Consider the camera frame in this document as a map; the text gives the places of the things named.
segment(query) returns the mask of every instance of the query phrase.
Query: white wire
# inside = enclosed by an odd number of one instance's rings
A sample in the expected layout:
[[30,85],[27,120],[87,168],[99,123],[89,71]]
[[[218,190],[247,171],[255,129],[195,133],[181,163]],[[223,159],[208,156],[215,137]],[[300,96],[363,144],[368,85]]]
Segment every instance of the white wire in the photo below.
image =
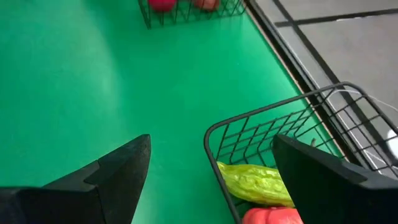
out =
[[[335,90],[335,91],[333,91],[333,93],[331,93],[331,94],[328,96],[328,98],[326,98],[326,100],[329,99],[333,94],[335,94],[335,93],[337,93],[337,92],[341,92],[341,91],[342,91],[342,92],[355,93],[355,94],[362,95],[362,93],[360,93],[360,92],[358,92],[358,91],[354,91],[354,90]],[[386,103],[386,102],[383,102],[383,101],[377,99],[377,98],[374,97],[374,96],[371,96],[371,95],[365,95],[365,96],[368,96],[368,97],[370,97],[370,98],[376,100],[377,102],[379,102],[379,103],[381,103],[381,104],[383,104],[383,105],[385,105],[385,106],[390,107],[391,109],[395,110],[395,111],[398,113],[398,109],[397,109],[396,107],[394,107],[394,106],[392,106],[392,105],[390,105],[390,104],[388,104],[388,103]]]

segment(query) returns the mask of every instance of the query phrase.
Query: green table surface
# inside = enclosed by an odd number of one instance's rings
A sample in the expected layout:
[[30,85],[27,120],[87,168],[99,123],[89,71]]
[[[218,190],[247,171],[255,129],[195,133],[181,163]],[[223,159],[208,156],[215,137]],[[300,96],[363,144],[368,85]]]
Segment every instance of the green table surface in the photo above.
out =
[[133,223],[232,223],[206,129],[299,93],[247,15],[147,30],[135,0],[1,1],[0,47],[0,185],[148,133]]

